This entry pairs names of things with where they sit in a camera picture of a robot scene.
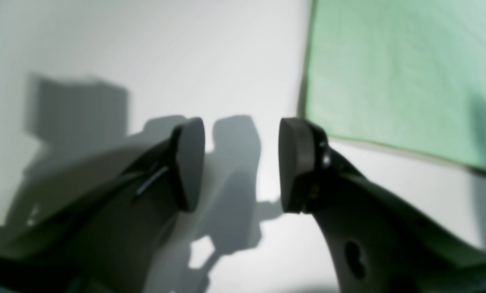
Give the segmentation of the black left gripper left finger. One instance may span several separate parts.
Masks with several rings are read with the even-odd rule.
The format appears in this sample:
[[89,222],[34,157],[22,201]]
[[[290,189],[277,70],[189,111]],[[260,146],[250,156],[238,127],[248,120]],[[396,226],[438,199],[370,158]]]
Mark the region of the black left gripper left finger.
[[138,293],[178,213],[196,210],[205,157],[199,117],[117,177],[31,227],[0,252],[0,288],[16,293]]

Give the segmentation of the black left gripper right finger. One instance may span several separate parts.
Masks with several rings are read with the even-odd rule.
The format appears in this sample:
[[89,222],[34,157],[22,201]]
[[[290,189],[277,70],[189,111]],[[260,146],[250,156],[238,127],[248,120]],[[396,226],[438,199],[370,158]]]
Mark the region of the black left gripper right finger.
[[486,293],[486,252],[369,181],[321,127],[282,118],[278,160],[282,209],[316,220],[342,293]]

